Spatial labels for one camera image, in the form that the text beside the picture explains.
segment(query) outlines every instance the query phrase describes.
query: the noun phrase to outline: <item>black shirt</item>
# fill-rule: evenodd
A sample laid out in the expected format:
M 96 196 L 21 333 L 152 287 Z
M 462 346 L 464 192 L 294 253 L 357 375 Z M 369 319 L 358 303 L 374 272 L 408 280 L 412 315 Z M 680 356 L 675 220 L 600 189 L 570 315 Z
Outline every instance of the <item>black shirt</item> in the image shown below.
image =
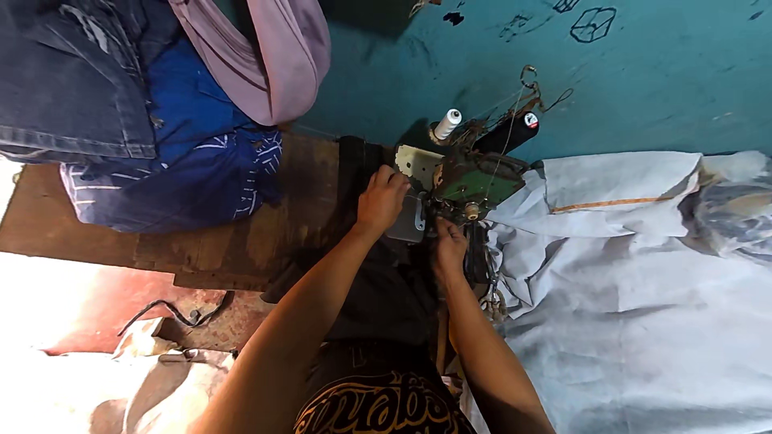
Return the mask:
M 296 434 L 474 433 L 425 347 L 389 341 L 322 347 Z

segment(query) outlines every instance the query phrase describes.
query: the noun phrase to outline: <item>wooden board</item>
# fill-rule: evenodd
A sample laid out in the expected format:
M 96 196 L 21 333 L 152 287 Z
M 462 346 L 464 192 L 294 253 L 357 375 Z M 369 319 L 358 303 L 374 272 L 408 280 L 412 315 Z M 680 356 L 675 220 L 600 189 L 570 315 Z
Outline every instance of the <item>wooden board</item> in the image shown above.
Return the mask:
M 85 263 L 134 266 L 138 236 L 84 225 L 57 164 L 27 165 L 0 223 L 0 251 Z
M 27 166 L 0 224 L 0 251 L 172 272 L 185 287 L 261 290 L 298 249 L 326 242 L 337 171 L 337 143 L 287 133 L 280 204 L 228 225 L 136 235 L 78 222 L 57 166 Z

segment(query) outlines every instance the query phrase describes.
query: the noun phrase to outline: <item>denim jeans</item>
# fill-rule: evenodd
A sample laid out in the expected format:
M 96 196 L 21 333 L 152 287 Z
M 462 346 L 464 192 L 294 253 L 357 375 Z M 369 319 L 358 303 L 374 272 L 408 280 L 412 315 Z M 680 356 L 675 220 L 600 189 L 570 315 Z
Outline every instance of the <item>denim jeans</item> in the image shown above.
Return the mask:
M 178 28 L 163 0 L 0 2 L 0 154 L 155 158 L 142 69 Z

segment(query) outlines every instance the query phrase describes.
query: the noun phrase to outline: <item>white thread spool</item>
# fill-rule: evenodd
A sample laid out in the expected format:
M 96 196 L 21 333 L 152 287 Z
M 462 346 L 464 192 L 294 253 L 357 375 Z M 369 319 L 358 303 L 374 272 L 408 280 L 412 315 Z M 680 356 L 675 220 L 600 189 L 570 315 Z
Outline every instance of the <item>white thread spool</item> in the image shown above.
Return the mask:
M 448 110 L 448 113 L 439 121 L 439 125 L 435 128 L 435 136 L 439 140 L 445 140 L 460 123 L 461 112 L 456 109 Z

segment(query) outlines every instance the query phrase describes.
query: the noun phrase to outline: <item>pink cloth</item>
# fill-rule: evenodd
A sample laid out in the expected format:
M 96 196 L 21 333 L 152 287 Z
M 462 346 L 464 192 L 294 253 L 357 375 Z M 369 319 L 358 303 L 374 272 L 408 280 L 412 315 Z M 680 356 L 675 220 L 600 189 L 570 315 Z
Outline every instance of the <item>pink cloth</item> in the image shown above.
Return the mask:
M 311 108 L 330 68 L 330 30 L 317 0 L 248 0 L 259 47 L 212 0 L 169 4 L 217 83 L 255 122 L 276 125 Z

